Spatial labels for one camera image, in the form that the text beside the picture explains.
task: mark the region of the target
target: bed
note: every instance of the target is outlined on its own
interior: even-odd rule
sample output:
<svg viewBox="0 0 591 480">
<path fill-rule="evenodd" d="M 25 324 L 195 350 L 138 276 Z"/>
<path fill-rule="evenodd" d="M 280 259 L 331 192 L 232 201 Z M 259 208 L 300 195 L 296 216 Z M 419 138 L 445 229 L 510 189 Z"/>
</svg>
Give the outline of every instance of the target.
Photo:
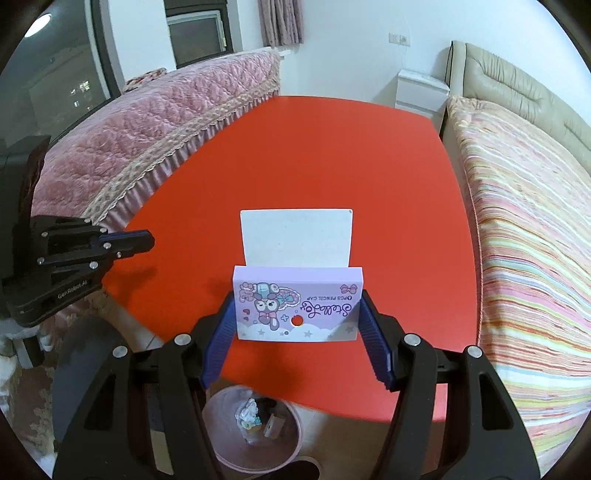
<svg viewBox="0 0 591 480">
<path fill-rule="evenodd" d="M 276 51 L 264 48 L 165 75 L 149 72 L 129 82 L 129 91 L 86 118 L 49 150 L 35 189 L 33 215 L 80 216 L 111 232 L 124 230 L 152 194 L 207 140 L 279 94 L 279 62 Z M 85 314 L 108 319 L 135 351 L 150 348 L 158 340 L 108 294 L 98 291 L 26 334 L 37 333 L 48 352 L 39 368 L 21 369 L 13 352 L 3 356 L 0 342 L 0 409 L 48 474 L 56 457 L 50 386 L 60 338 Z"/>
<path fill-rule="evenodd" d="M 542 475 L 559 478 L 591 440 L 591 127 L 526 72 L 471 44 L 452 43 L 446 83 L 441 138 L 472 233 L 478 341 Z"/>
</svg>

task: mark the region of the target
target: white card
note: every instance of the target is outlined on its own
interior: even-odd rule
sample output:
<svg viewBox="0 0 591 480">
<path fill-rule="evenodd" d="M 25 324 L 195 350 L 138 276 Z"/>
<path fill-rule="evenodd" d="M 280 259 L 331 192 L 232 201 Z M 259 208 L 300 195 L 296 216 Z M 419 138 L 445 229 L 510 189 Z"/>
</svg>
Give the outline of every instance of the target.
<svg viewBox="0 0 591 480">
<path fill-rule="evenodd" d="M 243 210 L 249 267 L 348 267 L 353 210 Z"/>
</svg>

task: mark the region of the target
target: lace trim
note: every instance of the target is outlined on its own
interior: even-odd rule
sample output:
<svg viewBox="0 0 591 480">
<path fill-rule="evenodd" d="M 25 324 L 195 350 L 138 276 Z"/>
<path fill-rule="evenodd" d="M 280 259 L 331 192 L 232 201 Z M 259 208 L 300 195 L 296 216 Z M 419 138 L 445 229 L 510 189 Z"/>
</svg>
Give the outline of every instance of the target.
<svg viewBox="0 0 591 480">
<path fill-rule="evenodd" d="M 198 136 L 202 130 L 225 120 L 240 109 L 252 107 L 262 99 L 268 99 L 279 91 L 278 63 L 274 66 L 271 77 L 261 82 L 255 88 L 235 98 L 228 100 L 216 108 L 189 120 L 174 132 L 157 141 L 145 152 L 132 160 L 118 175 L 116 175 L 85 208 L 82 216 L 91 218 L 93 223 L 104 220 L 109 210 L 115 208 L 117 203 L 132 190 L 137 182 L 166 157 L 173 155 L 183 148 L 187 142 Z"/>
</svg>

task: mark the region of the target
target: white nightstand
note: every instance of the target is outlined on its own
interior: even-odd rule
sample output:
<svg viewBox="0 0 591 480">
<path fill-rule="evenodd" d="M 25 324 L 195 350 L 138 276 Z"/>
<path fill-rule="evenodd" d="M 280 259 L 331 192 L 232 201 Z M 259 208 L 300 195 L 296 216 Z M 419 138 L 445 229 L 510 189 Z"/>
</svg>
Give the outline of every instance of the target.
<svg viewBox="0 0 591 480">
<path fill-rule="evenodd" d="M 410 70 L 398 74 L 395 107 L 430 118 L 437 132 L 448 96 L 449 87 L 442 80 Z"/>
</svg>

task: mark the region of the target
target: pink bedspread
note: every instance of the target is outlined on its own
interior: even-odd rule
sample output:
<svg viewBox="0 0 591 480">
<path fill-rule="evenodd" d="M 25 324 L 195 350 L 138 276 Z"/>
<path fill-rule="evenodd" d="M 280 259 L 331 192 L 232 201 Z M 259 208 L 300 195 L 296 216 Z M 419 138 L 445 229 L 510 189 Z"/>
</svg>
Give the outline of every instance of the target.
<svg viewBox="0 0 591 480">
<path fill-rule="evenodd" d="M 115 99 L 48 152 L 33 215 L 104 223 L 121 200 L 135 195 L 115 221 L 124 227 L 204 141 L 278 93 L 278 65 L 271 51 L 235 54 L 176 70 Z"/>
</svg>

